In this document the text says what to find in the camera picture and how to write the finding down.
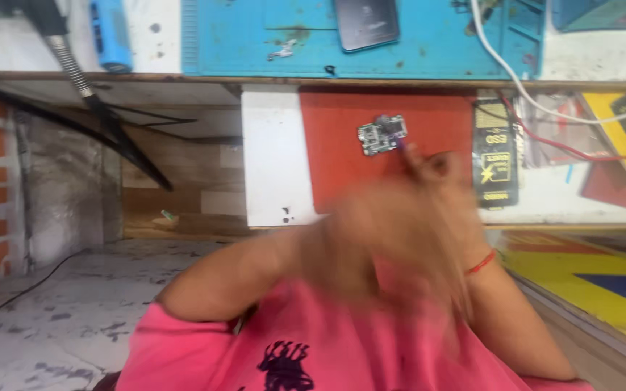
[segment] person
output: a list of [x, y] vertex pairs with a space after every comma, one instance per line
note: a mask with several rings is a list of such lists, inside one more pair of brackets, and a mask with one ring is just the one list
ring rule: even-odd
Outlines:
[[407, 178], [179, 274], [116, 389], [592, 390], [493, 260], [456, 155], [402, 153]]

